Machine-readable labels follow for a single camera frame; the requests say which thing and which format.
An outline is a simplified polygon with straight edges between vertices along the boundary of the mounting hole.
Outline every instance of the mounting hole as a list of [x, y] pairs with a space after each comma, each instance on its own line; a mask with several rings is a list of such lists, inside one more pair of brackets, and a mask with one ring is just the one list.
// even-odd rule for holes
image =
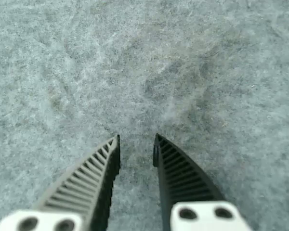
[[232, 218], [232, 213], [225, 208], [217, 208], [215, 210], [215, 215], [220, 218]]
[[63, 220], [57, 224], [55, 231], [73, 231], [75, 224], [72, 220]]
[[197, 218], [197, 215], [194, 211], [189, 208], [183, 208], [179, 212], [179, 216], [184, 219], [193, 220]]
[[19, 231], [31, 231], [33, 230], [36, 225], [38, 224], [38, 219], [35, 217], [29, 217], [26, 218], [25, 220], [23, 220], [19, 226], [18, 226], [18, 230]]

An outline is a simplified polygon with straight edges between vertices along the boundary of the ridged rubber pad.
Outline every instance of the ridged rubber pad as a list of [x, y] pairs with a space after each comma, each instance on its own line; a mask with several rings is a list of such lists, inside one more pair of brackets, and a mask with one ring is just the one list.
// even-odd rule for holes
[[62, 175], [33, 208], [78, 213], [87, 229], [104, 231], [108, 223], [113, 181], [119, 169], [120, 144], [117, 135]]
[[177, 202], [225, 200], [204, 171], [159, 134], [156, 134], [154, 142], [153, 165], [158, 168], [164, 231], [170, 231], [171, 209]]

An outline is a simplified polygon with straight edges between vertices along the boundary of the carpet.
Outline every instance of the carpet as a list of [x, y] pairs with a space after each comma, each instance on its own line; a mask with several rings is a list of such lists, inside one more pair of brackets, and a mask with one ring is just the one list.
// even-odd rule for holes
[[109, 231], [160, 231], [155, 133], [289, 231], [289, 0], [0, 0], [0, 219], [120, 134]]

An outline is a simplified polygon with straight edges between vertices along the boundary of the gray carpet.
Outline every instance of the gray carpet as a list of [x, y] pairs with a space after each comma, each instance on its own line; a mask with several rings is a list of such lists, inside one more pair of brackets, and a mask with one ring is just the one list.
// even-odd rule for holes
[[0, 219], [121, 135], [109, 231], [160, 231], [153, 140], [289, 231], [289, 0], [0, 0]]

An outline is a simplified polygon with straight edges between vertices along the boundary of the screw hole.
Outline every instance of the screw hole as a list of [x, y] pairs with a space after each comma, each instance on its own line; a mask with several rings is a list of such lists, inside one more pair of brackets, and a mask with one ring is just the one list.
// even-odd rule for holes
[[179, 212], [179, 216], [181, 218], [189, 219], [189, 220], [193, 220], [193, 219], [197, 218], [196, 213], [193, 212], [192, 210], [190, 210], [189, 208], [181, 209], [180, 212]]
[[74, 226], [75, 224], [72, 220], [63, 220], [57, 224], [55, 231], [73, 231]]
[[232, 218], [231, 212], [224, 208], [217, 208], [215, 210], [215, 215], [220, 218]]
[[36, 227], [37, 224], [38, 224], [38, 219], [34, 217], [29, 217], [20, 223], [20, 225], [18, 226], [18, 230], [19, 231], [31, 231]]

